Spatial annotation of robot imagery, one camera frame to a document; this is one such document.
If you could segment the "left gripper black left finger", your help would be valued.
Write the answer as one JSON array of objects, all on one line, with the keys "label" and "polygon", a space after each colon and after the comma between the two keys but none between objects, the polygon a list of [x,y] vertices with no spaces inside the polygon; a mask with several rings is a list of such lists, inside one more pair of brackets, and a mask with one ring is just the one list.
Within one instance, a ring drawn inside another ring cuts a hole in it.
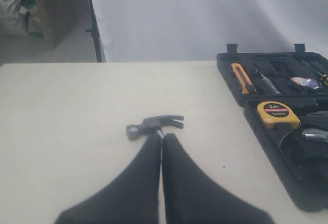
[{"label": "left gripper black left finger", "polygon": [[161,139],[149,135],[130,164],[107,186],[62,211],[56,223],[158,223]]}]

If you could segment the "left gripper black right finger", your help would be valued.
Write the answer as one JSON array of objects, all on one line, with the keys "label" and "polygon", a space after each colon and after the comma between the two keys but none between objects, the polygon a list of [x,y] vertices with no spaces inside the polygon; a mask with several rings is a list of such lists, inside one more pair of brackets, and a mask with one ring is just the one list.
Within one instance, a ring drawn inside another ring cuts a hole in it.
[{"label": "left gripper black right finger", "polygon": [[207,176],[171,133],[162,141],[162,181],[167,223],[274,222]]}]

